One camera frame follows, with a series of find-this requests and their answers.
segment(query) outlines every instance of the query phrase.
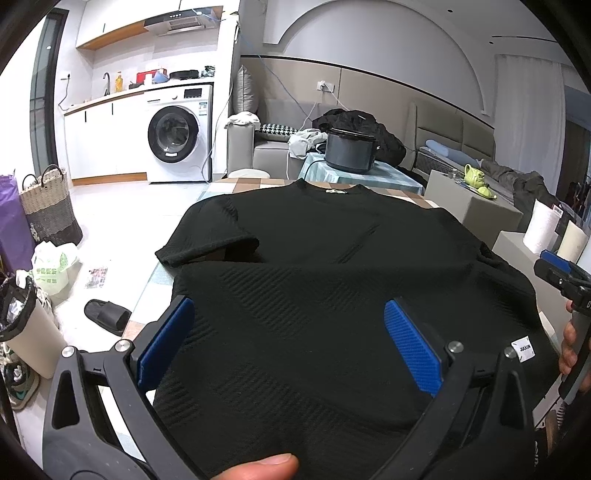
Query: hand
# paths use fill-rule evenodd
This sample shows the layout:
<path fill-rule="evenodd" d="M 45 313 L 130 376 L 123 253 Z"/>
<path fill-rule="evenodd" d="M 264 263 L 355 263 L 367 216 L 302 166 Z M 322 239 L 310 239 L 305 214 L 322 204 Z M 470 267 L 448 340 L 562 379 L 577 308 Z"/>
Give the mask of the hand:
<path fill-rule="evenodd" d="M 569 301 L 566 304 L 566 309 L 569 313 L 573 313 L 573 302 Z M 562 342 L 562 355 L 558 360 L 558 368 L 560 373 L 568 375 L 577 363 L 577 354 L 574 352 L 572 346 L 577 341 L 577 332 L 574 329 L 572 322 L 569 322 L 564 328 L 564 340 Z M 591 372 L 587 374 L 580 388 L 581 392 L 588 392 L 591 390 Z"/>
<path fill-rule="evenodd" d="M 213 480 L 290 480 L 299 463 L 290 453 L 283 453 L 258 462 L 234 466 L 214 477 Z"/>

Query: black t-shirt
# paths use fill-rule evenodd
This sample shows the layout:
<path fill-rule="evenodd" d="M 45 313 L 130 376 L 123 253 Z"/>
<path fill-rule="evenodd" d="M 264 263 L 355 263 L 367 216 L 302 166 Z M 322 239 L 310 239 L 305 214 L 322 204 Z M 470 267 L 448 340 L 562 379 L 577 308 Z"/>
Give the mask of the black t-shirt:
<path fill-rule="evenodd" d="M 289 451 L 299 478 L 370 477 L 430 401 L 384 325 L 396 297 L 483 358 L 529 336 L 533 405 L 558 375 L 529 281 L 443 209 L 298 181 L 194 205 L 157 256 L 197 318 L 154 407 L 208 475 Z"/>

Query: black slipper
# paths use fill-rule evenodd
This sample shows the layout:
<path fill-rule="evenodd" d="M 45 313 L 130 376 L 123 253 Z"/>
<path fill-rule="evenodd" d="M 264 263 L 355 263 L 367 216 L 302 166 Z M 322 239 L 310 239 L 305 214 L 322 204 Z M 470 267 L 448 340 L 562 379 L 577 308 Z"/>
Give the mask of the black slipper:
<path fill-rule="evenodd" d="M 109 301 L 91 300 L 84 307 L 84 314 L 97 325 L 114 335 L 125 331 L 131 312 Z"/>

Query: rice cooker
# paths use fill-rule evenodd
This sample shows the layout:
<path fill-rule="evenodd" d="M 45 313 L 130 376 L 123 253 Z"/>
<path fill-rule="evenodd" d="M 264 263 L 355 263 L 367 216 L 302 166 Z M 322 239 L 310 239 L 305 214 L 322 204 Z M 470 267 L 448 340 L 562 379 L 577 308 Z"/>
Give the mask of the rice cooker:
<path fill-rule="evenodd" d="M 328 131 L 325 160 L 337 170 L 349 173 L 367 173 L 374 166 L 378 140 L 371 136 L 331 128 Z"/>

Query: kitchen cabinet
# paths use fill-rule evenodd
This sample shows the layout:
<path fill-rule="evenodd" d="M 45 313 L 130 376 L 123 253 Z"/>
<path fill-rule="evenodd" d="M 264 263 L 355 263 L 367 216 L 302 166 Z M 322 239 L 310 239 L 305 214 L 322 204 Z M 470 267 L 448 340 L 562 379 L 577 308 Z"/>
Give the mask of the kitchen cabinet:
<path fill-rule="evenodd" d="M 141 95 L 95 105 L 65 117 L 66 148 L 73 179 L 145 171 L 138 109 Z"/>
<path fill-rule="evenodd" d="M 115 30 L 112 15 L 119 6 L 118 4 L 124 3 L 126 2 L 118 2 L 117 0 L 90 0 L 87 2 L 82 14 L 80 29 L 78 30 L 76 47 L 80 47 L 94 38 Z"/>
<path fill-rule="evenodd" d="M 66 148 L 73 179 L 117 173 L 110 137 L 107 136 L 111 124 L 111 103 L 66 116 Z"/>
<path fill-rule="evenodd" d="M 78 31 L 76 47 L 88 46 L 94 39 L 108 35 L 146 18 L 178 10 L 180 0 L 90 0 L 86 3 Z M 143 31 L 134 29 L 134 34 Z"/>
<path fill-rule="evenodd" d="M 143 97 L 138 95 L 112 103 L 113 115 L 108 122 L 111 134 L 108 138 L 112 139 L 112 154 L 119 175 L 146 171 L 142 161 L 146 159 L 148 130 L 147 125 L 138 122 L 138 113 L 144 108 Z"/>

